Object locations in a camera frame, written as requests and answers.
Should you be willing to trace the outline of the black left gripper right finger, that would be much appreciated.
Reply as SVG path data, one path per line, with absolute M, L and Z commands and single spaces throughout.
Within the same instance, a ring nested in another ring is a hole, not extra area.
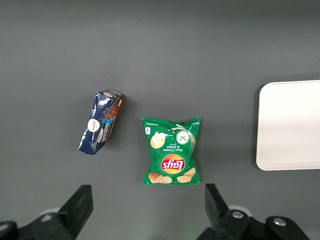
M 199 240 L 308 240 L 306 233 L 291 219 L 270 216 L 264 223 L 241 209 L 230 208 L 214 183 L 205 185 L 205 211 L 210 227 Z

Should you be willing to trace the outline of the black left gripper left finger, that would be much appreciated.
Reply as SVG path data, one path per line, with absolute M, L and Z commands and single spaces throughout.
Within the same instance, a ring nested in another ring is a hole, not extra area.
M 18 227 L 15 221 L 2 221 L 0 238 L 2 240 L 75 240 L 92 212 L 92 187 L 81 185 L 60 209 L 46 211 L 23 227 Z

